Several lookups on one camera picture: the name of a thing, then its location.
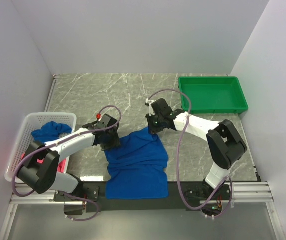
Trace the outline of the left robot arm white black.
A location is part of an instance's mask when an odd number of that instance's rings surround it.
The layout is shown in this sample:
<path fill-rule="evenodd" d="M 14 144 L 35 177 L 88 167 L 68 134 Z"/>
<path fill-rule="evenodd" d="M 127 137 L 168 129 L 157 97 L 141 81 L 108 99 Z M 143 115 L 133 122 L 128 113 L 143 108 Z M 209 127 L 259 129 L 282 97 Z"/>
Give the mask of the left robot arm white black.
<path fill-rule="evenodd" d="M 78 201 L 84 194 L 81 180 L 59 172 L 59 164 L 86 148 L 100 145 L 102 150 L 107 150 L 120 146 L 118 127 L 118 120 L 104 114 L 99 120 L 58 140 L 44 144 L 34 141 L 17 166 L 14 178 L 20 179 L 38 194 L 55 190 L 65 192 L 72 201 Z"/>

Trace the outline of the pink towel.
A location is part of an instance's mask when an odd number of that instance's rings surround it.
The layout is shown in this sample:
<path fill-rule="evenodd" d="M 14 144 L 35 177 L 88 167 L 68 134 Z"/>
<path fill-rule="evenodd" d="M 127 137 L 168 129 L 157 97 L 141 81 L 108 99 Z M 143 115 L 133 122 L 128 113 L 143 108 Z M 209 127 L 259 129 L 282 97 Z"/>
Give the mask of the pink towel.
<path fill-rule="evenodd" d="M 37 163 L 39 163 L 39 164 L 42 164 L 43 162 L 44 162 L 43 159 L 38 159 L 38 160 L 37 160 Z M 57 172 L 63 173 L 64 170 L 65 170 L 65 166 L 66 166 L 66 159 L 63 159 L 63 160 L 58 164 Z"/>

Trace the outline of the large blue towel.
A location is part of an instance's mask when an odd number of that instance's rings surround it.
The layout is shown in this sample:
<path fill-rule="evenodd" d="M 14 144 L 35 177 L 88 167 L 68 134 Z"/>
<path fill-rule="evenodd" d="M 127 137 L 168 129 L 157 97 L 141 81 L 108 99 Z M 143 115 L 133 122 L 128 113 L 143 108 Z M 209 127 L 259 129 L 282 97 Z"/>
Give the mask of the large blue towel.
<path fill-rule="evenodd" d="M 106 150 L 105 195 L 114 200 L 162 199 L 169 196 L 168 154 L 157 134 L 145 127 L 120 139 L 120 147 Z"/>

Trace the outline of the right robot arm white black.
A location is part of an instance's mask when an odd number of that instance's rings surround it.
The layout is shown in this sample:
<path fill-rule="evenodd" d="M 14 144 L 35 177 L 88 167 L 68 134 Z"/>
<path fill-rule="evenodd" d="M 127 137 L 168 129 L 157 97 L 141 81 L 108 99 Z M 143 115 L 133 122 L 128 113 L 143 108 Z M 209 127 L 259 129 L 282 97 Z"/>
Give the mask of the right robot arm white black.
<path fill-rule="evenodd" d="M 206 120 L 182 109 L 172 110 L 165 99 L 147 99 L 146 115 L 148 130 L 152 135 L 164 129 L 185 132 L 208 143 L 213 165 L 206 176 L 203 194 L 214 200 L 221 193 L 220 182 L 225 179 L 233 165 L 247 151 L 245 141 L 230 120 L 222 122 Z"/>

